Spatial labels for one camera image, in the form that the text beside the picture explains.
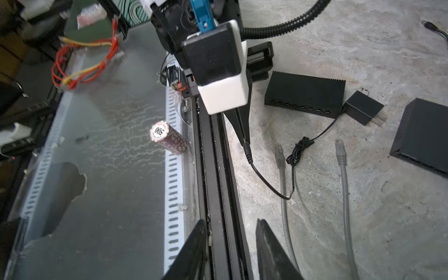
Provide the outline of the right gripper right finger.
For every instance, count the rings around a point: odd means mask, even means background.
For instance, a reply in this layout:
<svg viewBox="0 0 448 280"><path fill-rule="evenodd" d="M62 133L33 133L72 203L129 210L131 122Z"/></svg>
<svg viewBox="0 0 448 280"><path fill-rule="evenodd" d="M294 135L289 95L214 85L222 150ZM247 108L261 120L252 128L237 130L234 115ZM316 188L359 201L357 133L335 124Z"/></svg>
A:
<svg viewBox="0 0 448 280"><path fill-rule="evenodd" d="M261 280L304 280L266 220L257 220L255 235Z"/></svg>

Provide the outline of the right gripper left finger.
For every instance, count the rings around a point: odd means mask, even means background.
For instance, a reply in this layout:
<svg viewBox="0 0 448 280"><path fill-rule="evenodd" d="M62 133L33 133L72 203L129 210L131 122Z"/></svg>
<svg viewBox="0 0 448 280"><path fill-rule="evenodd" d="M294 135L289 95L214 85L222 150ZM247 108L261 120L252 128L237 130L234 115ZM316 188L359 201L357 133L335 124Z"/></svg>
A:
<svg viewBox="0 0 448 280"><path fill-rule="evenodd" d="M207 224L200 219L162 280L203 280L206 247Z"/></svg>

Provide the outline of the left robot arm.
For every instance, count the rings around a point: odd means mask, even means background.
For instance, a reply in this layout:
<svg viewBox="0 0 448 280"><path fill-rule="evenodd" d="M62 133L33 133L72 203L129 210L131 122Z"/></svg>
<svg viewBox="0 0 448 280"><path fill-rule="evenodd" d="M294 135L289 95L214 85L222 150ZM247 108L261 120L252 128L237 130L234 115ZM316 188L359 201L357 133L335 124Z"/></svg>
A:
<svg viewBox="0 0 448 280"><path fill-rule="evenodd" d="M163 48L180 65L167 67L168 86L201 97L209 114L224 113L243 147L250 145L252 84L273 66L270 40L315 20L329 5L317 1L304 14L262 28L244 27L238 1L142 1Z"/></svg>

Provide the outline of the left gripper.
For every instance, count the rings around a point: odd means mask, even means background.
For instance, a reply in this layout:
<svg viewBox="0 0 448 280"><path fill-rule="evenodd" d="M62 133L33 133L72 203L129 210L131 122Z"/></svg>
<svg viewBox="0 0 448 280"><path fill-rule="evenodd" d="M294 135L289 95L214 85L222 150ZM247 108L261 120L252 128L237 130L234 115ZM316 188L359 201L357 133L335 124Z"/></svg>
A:
<svg viewBox="0 0 448 280"><path fill-rule="evenodd" d="M253 82L264 81L269 78L269 71L273 68L274 50L271 41L264 42L247 50L247 81L248 102L244 106L224 112L231 123L241 145L250 145L249 114L252 98Z"/></svg>

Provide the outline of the ribbed black network switch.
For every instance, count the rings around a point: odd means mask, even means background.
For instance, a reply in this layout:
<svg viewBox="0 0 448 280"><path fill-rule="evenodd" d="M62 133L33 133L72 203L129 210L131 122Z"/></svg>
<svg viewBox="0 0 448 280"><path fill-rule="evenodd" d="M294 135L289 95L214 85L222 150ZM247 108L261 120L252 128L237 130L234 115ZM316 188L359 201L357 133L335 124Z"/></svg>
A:
<svg viewBox="0 0 448 280"><path fill-rule="evenodd" d="M264 104L336 119L342 111L345 80L274 71Z"/></svg>

